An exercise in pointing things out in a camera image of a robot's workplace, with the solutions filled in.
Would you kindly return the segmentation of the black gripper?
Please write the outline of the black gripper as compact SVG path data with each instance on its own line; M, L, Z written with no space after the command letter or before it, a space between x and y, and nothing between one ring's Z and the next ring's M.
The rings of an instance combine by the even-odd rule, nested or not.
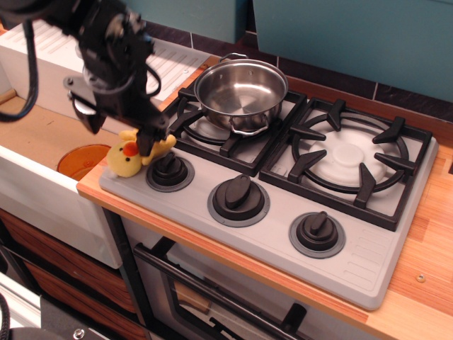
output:
M166 139L168 117L151 101L147 58L154 44L131 10L68 10L64 33L77 39L84 75L64 81L79 120L92 133L113 118L139 131L139 154L148 157Z

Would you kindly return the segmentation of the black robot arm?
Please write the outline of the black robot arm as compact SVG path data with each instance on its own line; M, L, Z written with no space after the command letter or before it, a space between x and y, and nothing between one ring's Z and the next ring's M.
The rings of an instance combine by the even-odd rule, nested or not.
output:
M168 119L151 102L160 92L147 92L147 64L154 42L138 13L121 1L2 1L1 17L23 26L28 53L29 89L18 113L2 113L1 121L24 118L38 98L39 77L33 22L43 20L78 42L84 75L67 77L75 113L96 134L106 118L137 128L139 154L148 157L155 142L166 139Z

